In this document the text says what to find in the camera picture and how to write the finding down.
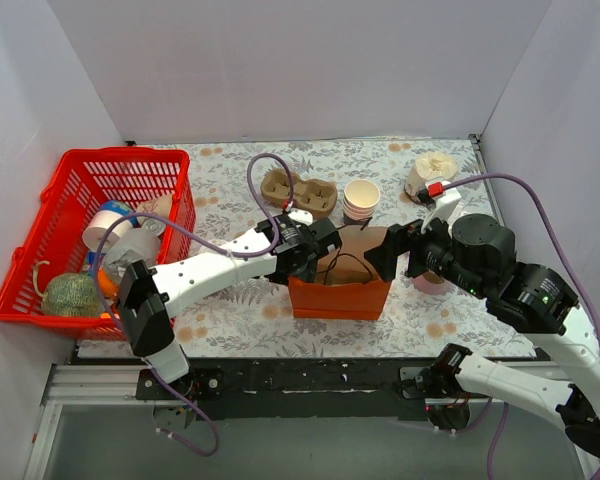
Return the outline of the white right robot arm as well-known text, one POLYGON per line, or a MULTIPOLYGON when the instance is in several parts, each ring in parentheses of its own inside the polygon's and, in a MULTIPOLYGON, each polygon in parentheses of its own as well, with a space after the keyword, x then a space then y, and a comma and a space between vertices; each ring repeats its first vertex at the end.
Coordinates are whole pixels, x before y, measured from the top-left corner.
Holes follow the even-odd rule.
POLYGON ((407 255, 408 277, 431 272, 484 301, 488 314, 544 351, 566 378, 542 378, 449 343, 407 388, 430 398, 471 393, 507 402, 600 458, 600 345, 579 296, 554 270, 518 261, 514 232, 495 218, 468 214, 449 223, 458 191, 431 189, 428 216, 389 227, 365 259, 389 281, 407 255))

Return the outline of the orange paper bag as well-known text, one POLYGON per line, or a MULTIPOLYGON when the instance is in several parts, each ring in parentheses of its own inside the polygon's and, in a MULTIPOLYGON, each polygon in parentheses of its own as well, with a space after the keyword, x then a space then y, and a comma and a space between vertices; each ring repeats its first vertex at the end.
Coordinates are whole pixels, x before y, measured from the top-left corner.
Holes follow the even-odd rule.
POLYGON ((340 231, 342 247, 318 261, 310 282, 289 280, 293 316, 336 320, 379 319, 391 287, 364 253, 380 245, 384 227, 351 225, 340 231))

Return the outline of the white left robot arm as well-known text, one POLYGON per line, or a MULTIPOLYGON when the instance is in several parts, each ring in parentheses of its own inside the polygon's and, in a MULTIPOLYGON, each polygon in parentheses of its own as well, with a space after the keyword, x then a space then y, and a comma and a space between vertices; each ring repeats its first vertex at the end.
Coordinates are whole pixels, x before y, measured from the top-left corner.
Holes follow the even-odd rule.
POLYGON ((175 338, 172 320, 198 301, 244 280, 264 277, 286 285, 317 275, 318 261, 342 246, 328 218, 305 211, 264 220, 240 237, 169 264, 129 266, 116 307, 133 354, 158 376, 158 387, 173 400, 193 386, 190 363, 175 338))

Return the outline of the stack of paper cups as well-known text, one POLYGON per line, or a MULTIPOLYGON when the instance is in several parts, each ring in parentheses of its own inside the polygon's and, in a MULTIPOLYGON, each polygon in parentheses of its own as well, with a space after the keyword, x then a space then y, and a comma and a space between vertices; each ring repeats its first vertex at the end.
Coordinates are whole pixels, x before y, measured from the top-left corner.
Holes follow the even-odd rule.
POLYGON ((350 181, 344 188, 344 215, 351 220, 370 219, 381 198, 379 187, 367 179, 350 181))

